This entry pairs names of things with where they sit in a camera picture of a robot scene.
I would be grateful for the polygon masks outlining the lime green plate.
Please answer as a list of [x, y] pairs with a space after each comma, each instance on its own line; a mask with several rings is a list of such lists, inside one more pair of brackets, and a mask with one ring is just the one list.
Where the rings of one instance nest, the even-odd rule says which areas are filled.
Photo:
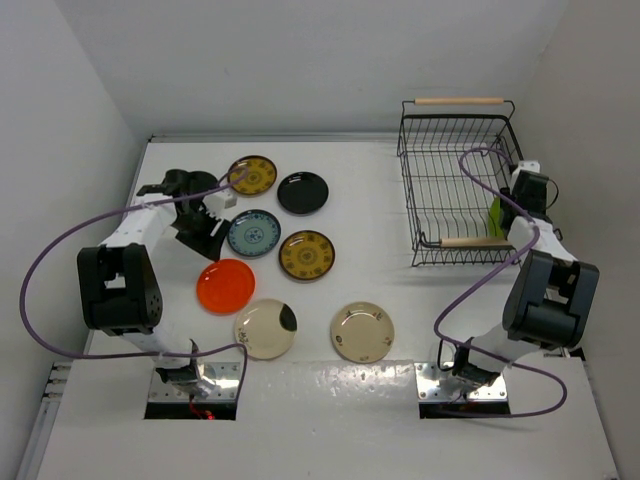
[[500, 225], [501, 218], [501, 200], [495, 197], [488, 211], [488, 232], [491, 237], [504, 237], [504, 233]]

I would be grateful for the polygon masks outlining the orange plate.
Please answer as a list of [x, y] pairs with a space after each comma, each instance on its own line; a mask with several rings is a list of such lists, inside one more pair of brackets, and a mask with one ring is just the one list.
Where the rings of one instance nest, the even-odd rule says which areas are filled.
[[230, 315], [249, 303], [255, 288], [255, 275], [246, 263], [221, 259], [201, 272], [196, 282], [196, 295], [209, 313]]

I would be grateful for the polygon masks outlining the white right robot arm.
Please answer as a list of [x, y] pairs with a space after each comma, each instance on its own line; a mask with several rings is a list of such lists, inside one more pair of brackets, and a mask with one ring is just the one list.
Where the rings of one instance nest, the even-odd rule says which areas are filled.
[[533, 218], [502, 202], [506, 239], [521, 249], [535, 231], [539, 237], [521, 264], [501, 323], [456, 349], [451, 375], [470, 387], [492, 385], [507, 365], [535, 351], [573, 348], [584, 333], [599, 270], [562, 246], [547, 216], [548, 182], [537, 162], [522, 161], [500, 191]]

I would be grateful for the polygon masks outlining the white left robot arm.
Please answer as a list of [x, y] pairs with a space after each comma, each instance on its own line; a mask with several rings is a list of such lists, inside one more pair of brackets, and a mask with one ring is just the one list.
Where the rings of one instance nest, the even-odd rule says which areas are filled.
[[230, 223], [223, 212], [236, 195], [204, 171], [171, 169], [159, 184], [137, 192], [134, 211], [99, 246], [83, 248], [77, 269], [84, 321], [91, 330], [121, 338], [151, 355], [163, 383], [189, 398], [216, 388], [196, 342], [163, 314], [150, 254], [166, 230], [195, 253], [216, 262]]

